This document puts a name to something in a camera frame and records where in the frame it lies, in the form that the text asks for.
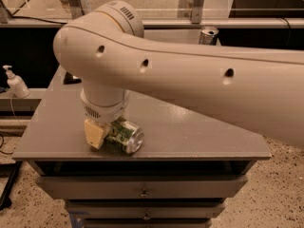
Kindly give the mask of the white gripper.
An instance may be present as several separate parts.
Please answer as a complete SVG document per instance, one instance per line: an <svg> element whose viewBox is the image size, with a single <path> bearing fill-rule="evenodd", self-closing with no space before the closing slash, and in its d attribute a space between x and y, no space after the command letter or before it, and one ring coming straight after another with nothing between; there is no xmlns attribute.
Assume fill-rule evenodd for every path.
<svg viewBox="0 0 304 228"><path fill-rule="evenodd" d="M81 100L89 118L85 120L86 141L100 149L109 133L109 124L124 114L129 102L129 91L83 81Z"/></svg>

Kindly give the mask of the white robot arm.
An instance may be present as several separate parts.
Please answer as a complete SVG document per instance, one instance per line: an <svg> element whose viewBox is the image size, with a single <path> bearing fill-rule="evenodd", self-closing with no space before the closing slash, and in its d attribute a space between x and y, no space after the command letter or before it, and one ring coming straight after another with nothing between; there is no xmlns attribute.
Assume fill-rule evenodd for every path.
<svg viewBox="0 0 304 228"><path fill-rule="evenodd" d="M304 53L144 38L141 16L106 3L62 26L57 61L83 82L84 105L100 124L117 120L128 93L141 94L301 147Z"/></svg>

